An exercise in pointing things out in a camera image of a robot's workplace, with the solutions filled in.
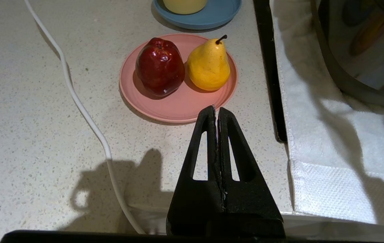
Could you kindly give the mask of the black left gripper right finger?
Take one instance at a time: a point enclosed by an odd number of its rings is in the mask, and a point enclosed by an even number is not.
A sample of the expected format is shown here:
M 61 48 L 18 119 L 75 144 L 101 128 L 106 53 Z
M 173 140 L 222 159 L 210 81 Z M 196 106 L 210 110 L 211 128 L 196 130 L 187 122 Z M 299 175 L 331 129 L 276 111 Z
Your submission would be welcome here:
M 225 219 L 241 236 L 285 236 L 284 222 L 235 115 L 218 113 Z

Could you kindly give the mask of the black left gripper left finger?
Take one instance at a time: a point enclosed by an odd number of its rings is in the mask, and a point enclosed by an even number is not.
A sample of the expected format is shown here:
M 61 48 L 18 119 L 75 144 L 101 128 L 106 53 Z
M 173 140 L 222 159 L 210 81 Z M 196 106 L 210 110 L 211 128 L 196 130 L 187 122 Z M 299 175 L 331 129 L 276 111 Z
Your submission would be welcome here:
M 193 178 L 202 134 L 207 133 L 206 181 Z M 223 209 L 221 166 L 219 161 L 215 108 L 200 111 L 178 177 L 169 211 L 166 232 L 169 236 L 205 236 L 210 222 Z

